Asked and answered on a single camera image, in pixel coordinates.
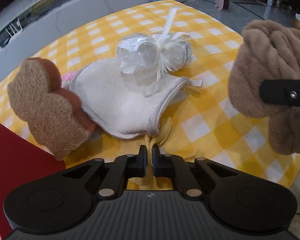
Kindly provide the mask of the bear-shaped brown sponge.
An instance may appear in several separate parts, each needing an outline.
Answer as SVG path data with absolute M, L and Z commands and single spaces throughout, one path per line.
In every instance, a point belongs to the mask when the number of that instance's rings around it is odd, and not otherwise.
M 96 128 L 83 111 L 80 98 L 62 87 L 62 76 L 48 59 L 21 61 L 7 93 L 11 108 L 27 122 L 35 141 L 58 160 L 82 145 Z

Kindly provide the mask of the pink space heater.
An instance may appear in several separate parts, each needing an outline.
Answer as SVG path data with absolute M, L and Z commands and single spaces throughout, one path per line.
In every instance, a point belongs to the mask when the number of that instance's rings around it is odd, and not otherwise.
M 215 5 L 219 10 L 228 11 L 230 9 L 230 0 L 215 0 Z

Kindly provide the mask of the red box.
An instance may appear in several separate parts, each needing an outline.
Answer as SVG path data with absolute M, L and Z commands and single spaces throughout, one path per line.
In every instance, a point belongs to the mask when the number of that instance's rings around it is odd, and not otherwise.
M 12 229 L 4 200 L 16 187 L 65 169 L 65 162 L 18 136 L 0 123 L 0 239 Z

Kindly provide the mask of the white fleece mitt cloth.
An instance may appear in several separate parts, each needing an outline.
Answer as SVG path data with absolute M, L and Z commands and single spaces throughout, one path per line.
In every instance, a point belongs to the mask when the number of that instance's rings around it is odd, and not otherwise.
M 134 76 L 120 70 L 116 58 L 95 61 L 80 69 L 69 82 L 69 90 L 82 102 L 83 111 L 110 135 L 122 140 L 159 133 L 162 113 L 185 87 L 202 86 L 201 80 L 163 75 L 159 89 L 143 96 Z

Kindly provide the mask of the white wifi router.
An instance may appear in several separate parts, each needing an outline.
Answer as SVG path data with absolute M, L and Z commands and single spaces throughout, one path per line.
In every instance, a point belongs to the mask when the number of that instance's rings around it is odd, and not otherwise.
M 10 38 L 19 35 L 23 31 L 19 18 L 9 23 L 8 26 L 5 27 L 5 31 Z

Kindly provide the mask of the pink knitted plush toy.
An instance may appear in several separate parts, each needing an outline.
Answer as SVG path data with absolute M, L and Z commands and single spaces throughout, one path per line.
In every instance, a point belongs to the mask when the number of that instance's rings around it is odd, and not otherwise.
M 78 73 L 78 71 L 75 70 L 73 72 L 68 72 L 68 73 L 63 74 L 61 76 L 61 78 L 62 78 L 62 88 L 69 89 L 70 83 L 73 80 L 73 78 L 76 76 L 77 73 Z

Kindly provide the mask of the brown plush knot toy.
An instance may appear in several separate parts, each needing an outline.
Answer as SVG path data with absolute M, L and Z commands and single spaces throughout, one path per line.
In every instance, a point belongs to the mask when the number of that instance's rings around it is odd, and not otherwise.
M 230 72 L 233 107 L 251 118 L 268 118 L 268 139 L 278 154 L 300 154 L 300 30 L 254 20 L 242 31 Z

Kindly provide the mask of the white marble tv console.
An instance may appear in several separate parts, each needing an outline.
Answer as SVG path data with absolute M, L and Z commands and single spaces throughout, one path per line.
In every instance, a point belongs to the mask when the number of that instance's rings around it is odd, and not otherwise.
M 93 20 L 149 0 L 71 0 L 30 23 L 0 51 L 0 59 L 32 55 L 53 40 Z

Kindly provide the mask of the clear bag with white items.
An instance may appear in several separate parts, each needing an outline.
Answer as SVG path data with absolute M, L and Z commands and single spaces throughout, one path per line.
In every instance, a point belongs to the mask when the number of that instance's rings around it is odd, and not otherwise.
M 140 87 L 145 97 L 159 92 L 163 79 L 190 65 L 192 47 L 185 32 L 170 32 L 178 7 L 171 7 L 160 33 L 132 33 L 119 41 L 116 57 L 120 69 Z

